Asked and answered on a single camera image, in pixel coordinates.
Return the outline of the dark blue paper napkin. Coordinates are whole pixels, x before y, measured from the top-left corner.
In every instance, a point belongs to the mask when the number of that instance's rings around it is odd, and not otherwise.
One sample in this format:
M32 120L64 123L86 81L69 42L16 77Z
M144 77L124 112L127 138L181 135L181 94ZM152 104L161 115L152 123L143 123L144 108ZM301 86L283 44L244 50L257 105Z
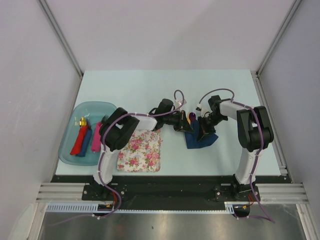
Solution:
M218 140L218 136L214 133L209 135L207 138L198 141L198 136L200 133L199 121L195 120L191 123L194 132L184 132L184 138L187 149L202 149L211 146Z

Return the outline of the purple metal spoon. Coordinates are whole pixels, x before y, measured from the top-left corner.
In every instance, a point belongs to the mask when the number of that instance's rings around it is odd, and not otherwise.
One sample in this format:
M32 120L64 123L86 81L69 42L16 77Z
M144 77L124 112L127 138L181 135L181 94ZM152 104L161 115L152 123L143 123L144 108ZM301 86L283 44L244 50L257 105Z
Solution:
M194 123L197 120L197 116L194 112L189 113L190 124Z

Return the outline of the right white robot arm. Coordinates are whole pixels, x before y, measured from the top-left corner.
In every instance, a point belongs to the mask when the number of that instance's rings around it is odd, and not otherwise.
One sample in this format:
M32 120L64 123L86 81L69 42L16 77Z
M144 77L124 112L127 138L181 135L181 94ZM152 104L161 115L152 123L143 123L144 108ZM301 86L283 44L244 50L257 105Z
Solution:
M250 107L232 99L214 95L208 100L210 111L206 112L199 102L197 141L202 142L216 133L215 126L233 119L237 123L237 137L242 147L239 166L233 176L230 194L242 201L253 191L256 168L263 151L274 141L274 132L267 109L264 106Z

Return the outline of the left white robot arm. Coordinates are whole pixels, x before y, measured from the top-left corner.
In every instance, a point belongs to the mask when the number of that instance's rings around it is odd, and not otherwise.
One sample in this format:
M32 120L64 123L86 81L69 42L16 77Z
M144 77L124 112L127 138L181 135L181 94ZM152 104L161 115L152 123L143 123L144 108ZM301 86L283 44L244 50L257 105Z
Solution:
M181 110L178 101L164 98L158 107L149 113L129 113L124 108L117 108L113 114L103 120L99 130L100 156L97 171L93 175L93 194L100 200L110 196L111 188L107 185L113 178L113 167L122 150L135 131L157 131L163 125L173 126L176 132L193 133L187 120L187 114Z

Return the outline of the black utensil in pink roll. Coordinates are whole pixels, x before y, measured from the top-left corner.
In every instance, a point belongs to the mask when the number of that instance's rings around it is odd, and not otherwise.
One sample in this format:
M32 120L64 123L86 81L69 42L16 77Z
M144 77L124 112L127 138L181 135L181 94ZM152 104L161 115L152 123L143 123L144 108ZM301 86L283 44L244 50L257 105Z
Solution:
M108 119L108 116L105 115L105 116L102 117L101 122L105 122L107 119Z

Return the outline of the pink napkin roll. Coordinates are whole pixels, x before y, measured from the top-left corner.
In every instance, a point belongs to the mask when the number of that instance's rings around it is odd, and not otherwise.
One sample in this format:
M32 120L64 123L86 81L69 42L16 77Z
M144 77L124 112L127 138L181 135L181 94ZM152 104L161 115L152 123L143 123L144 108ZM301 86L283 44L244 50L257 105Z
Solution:
M100 121L95 125L92 144L91 144L91 151L94 153L101 151L101 135L100 135L101 126L102 126L102 123Z

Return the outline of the blue napkin roll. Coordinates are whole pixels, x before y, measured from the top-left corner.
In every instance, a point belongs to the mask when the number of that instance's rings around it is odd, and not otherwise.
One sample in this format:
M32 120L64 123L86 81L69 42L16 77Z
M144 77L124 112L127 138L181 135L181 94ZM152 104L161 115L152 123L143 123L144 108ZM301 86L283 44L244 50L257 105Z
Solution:
M82 145L81 145L81 149L80 152L78 154L76 154L77 157L85 157L86 156L86 152L92 137L92 128L90 125L86 125L86 132L84 135L84 138L82 140Z

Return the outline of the gold utensil in roll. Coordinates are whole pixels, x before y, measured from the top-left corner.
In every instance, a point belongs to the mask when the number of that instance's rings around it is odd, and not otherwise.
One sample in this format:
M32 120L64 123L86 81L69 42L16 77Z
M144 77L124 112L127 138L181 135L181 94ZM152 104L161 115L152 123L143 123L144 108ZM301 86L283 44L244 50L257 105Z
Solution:
M79 127L80 128L85 127L88 124L88 121L87 121L87 119L85 117L81 117L78 122L79 122Z

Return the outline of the teal plastic tray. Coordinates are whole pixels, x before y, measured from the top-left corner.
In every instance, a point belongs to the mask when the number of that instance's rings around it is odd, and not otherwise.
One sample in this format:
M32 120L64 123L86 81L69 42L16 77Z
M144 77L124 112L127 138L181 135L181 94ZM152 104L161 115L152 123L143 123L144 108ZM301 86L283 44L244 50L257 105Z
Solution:
M115 105L102 101L87 101L75 107L59 147L59 159L69 165L97 165L102 120L115 110Z

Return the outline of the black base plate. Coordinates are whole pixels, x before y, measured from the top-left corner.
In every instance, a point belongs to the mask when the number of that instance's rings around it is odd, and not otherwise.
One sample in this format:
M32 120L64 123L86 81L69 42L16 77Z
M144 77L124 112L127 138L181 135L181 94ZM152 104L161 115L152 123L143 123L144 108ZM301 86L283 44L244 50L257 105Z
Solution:
M102 190L92 176L54 175L52 183L85 183L84 201L115 204L120 210L220 210L224 202L253 203L260 199L257 184L288 184L282 176L258 176L253 191L235 193L234 177L226 176L115 176Z

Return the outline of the aluminium frame rail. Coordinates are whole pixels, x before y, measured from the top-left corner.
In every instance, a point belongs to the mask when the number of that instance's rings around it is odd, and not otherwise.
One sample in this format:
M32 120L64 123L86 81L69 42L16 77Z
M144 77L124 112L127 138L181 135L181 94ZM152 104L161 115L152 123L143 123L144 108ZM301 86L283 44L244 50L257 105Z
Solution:
M80 203L86 183L42 183L37 203ZM307 204L305 188L301 183L257 184L263 204Z

